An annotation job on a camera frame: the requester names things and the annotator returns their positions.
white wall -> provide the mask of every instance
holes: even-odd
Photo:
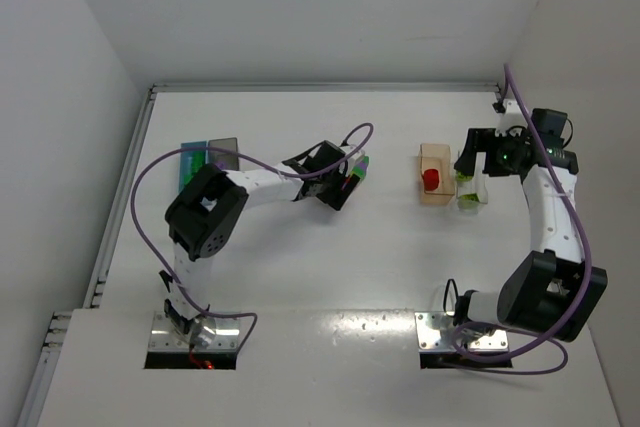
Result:
[[[640,425],[640,0],[541,0],[513,64],[530,108],[575,124],[579,212],[609,273],[590,326],[624,425]]]
[[[140,95],[84,0],[0,0],[0,426],[82,304]]]
[[[537,0],[87,0],[140,85],[494,80]]]

metal base plate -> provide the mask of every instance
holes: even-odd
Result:
[[[453,348],[453,312],[416,312],[418,348],[421,354],[449,354]],[[467,350],[478,354],[497,354],[509,351],[507,332],[496,330],[491,335],[471,339]]]
[[[149,353],[188,353],[189,344],[194,352],[232,354],[238,349],[240,321],[234,319],[202,319],[200,328],[191,338],[180,334],[164,312],[153,316]]]

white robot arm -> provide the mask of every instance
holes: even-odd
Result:
[[[246,209],[316,197],[340,210],[364,180],[369,162],[364,151],[356,152],[338,169],[320,176],[308,174],[334,164],[353,150],[353,146],[337,147],[325,141],[314,154],[303,152],[273,166],[273,170],[227,171],[212,164],[202,167],[165,214],[174,241],[173,269],[191,299],[207,306],[215,254],[226,245]],[[212,206],[205,207],[205,199],[212,201]],[[199,312],[186,301],[169,274],[160,275],[168,290],[165,313],[180,333],[188,335]]]
[[[455,163],[462,176],[472,176],[476,154],[485,152],[483,172],[490,177],[518,175],[529,208],[531,252],[498,292],[467,291],[456,303],[454,324],[467,321],[547,331],[567,310],[582,282],[584,257],[578,233],[538,153],[517,104],[494,105],[496,129],[469,129],[465,148]],[[567,114],[535,109],[532,120],[554,171],[575,206],[577,158],[561,138]],[[603,269],[593,268],[580,307],[555,335],[572,341],[579,334],[607,285]]]

transparent container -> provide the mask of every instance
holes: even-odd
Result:
[[[426,205],[447,205],[456,193],[451,177],[451,149],[446,144],[420,144],[418,157],[420,202]]]
[[[462,212],[477,214],[489,203],[489,192],[485,186],[485,175],[476,168],[473,177],[455,173],[456,203]]]

white tabletop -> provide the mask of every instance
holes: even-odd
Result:
[[[181,142],[223,137],[277,163],[370,121],[367,179],[341,212],[308,199],[240,217],[210,289],[212,310],[262,314],[235,372],[142,370],[150,313],[162,309],[165,290],[127,210],[101,308],[74,314],[40,425],[617,425],[587,329],[569,345],[569,367],[552,376],[419,370],[411,310],[440,309],[449,277],[463,291],[499,289],[529,250],[517,178],[490,179],[478,216],[419,204],[420,143],[456,152],[468,127],[495,125],[493,100],[482,92],[158,94],[138,172]],[[168,257],[163,215],[177,180],[176,157],[139,193],[141,222]],[[357,329],[337,320],[344,309],[377,325],[374,340],[348,334]],[[351,340],[337,342],[336,331]],[[557,360],[544,348],[514,364]]]

